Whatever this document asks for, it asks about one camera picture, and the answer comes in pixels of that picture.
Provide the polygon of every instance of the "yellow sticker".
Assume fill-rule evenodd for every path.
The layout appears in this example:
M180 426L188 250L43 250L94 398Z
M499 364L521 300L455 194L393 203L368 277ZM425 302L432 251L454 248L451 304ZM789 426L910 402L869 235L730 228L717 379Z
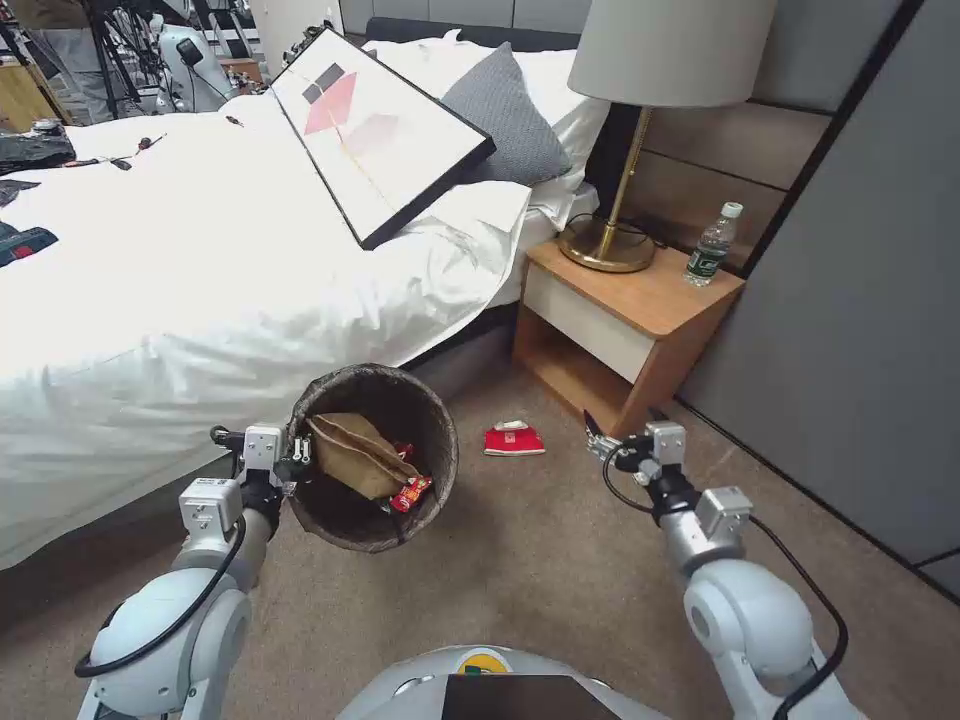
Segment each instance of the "yellow sticker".
M460 663L458 675L483 675L487 673L513 672L506 658L500 653L488 648L475 648Z

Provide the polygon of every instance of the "gray pillow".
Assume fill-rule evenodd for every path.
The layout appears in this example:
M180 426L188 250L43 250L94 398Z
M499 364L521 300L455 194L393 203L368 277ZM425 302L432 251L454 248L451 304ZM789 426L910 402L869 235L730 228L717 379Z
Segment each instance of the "gray pillow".
M461 182L507 180L530 186L570 169L570 158L556 133L527 94L510 43L460 78L443 103L489 133L497 145L497 151Z

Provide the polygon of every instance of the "brown paper bag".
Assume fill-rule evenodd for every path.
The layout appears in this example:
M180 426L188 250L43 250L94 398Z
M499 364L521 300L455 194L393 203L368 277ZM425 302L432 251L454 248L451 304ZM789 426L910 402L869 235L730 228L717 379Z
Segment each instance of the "brown paper bag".
M368 500L396 495L420 474L362 415L314 415L307 425L313 431L320 469Z

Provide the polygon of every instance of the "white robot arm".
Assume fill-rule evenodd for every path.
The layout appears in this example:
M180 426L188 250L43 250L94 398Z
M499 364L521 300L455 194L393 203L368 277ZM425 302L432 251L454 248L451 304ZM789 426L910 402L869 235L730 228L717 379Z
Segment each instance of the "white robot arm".
M198 478L180 495L190 534L173 569L127 598L77 664L77 675L91 678L78 720L97 720L104 707L134 718L220 717L250 621L247 593L279 523L283 432L218 432L215 442L242 447L244 469L236 478Z
M177 14L189 20L193 11L190 0L165 0ZM180 96L169 98L178 110L208 112L216 110L238 93L210 47L203 33L188 25L167 24L162 15L154 14L150 32L167 68L167 87Z
M737 487L702 495L683 474L686 431L677 423L647 423L642 436L622 444L603 435L585 413L587 445L604 460L608 488L628 505L653 515L667 550L687 580L683 607L694 636L710 654L736 720L863 717L833 671L846 651L847 629L820 589L773 532L752 516ZM652 504L642 507L610 482L609 466L631 472ZM764 567L743 559L743 526L752 522L785 553L839 626L828 662L813 637L813 620L800 595Z

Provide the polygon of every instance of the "person's leg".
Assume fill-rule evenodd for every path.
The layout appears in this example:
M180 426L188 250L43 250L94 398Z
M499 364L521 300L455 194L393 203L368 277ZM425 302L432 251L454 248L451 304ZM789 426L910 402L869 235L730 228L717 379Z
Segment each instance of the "person's leg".
M94 123L112 120L107 107L107 88L97 60L93 33L89 28L70 30L31 30L30 37L50 62L57 66L68 86L83 96ZM124 95L116 69L108 62L114 97Z

